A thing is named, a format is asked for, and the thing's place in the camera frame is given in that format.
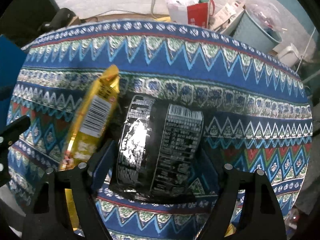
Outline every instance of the barcode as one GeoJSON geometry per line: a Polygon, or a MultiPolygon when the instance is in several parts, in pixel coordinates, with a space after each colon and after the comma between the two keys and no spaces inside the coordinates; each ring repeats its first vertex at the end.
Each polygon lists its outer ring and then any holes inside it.
{"type": "Polygon", "coordinates": [[[98,96],[94,96],[89,110],[82,123],[80,132],[100,137],[107,121],[111,104],[98,96]]]}
{"type": "Polygon", "coordinates": [[[195,119],[195,120],[202,120],[201,111],[190,111],[188,108],[185,108],[183,106],[177,106],[177,105],[172,105],[172,104],[170,104],[170,106],[169,106],[169,113],[168,114],[187,117],[187,118],[195,119]]]}

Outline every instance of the metal bolt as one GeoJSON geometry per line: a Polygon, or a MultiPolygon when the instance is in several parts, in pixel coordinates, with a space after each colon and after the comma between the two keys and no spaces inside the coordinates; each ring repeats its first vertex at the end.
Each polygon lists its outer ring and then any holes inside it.
{"type": "Polygon", "coordinates": [[[48,175],[53,173],[53,168],[47,168],[47,170],[45,171],[48,175]]]}
{"type": "Polygon", "coordinates": [[[226,163],[226,164],[224,165],[224,168],[225,168],[226,170],[232,170],[233,166],[232,166],[230,163],[226,163]]]}
{"type": "Polygon", "coordinates": [[[261,170],[261,169],[258,169],[258,170],[257,170],[257,173],[258,173],[258,175],[260,175],[260,176],[263,176],[263,175],[264,175],[264,171],[261,170]]]}
{"type": "Polygon", "coordinates": [[[86,166],[87,166],[86,163],[79,163],[79,164],[78,164],[78,167],[79,167],[80,169],[84,169],[86,166]]]}

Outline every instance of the yellow package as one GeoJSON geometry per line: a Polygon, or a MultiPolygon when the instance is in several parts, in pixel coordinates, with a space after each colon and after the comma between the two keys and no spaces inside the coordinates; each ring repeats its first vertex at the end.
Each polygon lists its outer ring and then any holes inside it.
{"type": "MultiPolygon", "coordinates": [[[[108,126],[119,95],[119,70],[111,65],[86,93],[66,137],[64,158],[60,171],[69,170],[81,162],[87,162],[99,146],[108,126]]],[[[66,189],[67,206],[72,227],[79,226],[71,189],[66,189]]]]}

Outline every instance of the black package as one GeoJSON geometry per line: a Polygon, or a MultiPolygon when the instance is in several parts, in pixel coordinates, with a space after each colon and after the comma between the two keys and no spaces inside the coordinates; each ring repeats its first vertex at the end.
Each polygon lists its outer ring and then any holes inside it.
{"type": "Polygon", "coordinates": [[[109,188],[131,200],[194,201],[187,182],[201,139],[203,113],[148,95],[129,94],[119,100],[116,115],[117,123],[108,128],[119,141],[109,188]]]}

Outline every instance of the gray bucket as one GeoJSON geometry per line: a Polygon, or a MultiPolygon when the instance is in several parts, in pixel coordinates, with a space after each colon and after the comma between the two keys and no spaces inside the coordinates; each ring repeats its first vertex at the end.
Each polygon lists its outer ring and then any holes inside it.
{"type": "Polygon", "coordinates": [[[266,54],[282,41],[279,33],[273,32],[272,37],[266,33],[247,11],[245,11],[233,38],[266,54]]]}

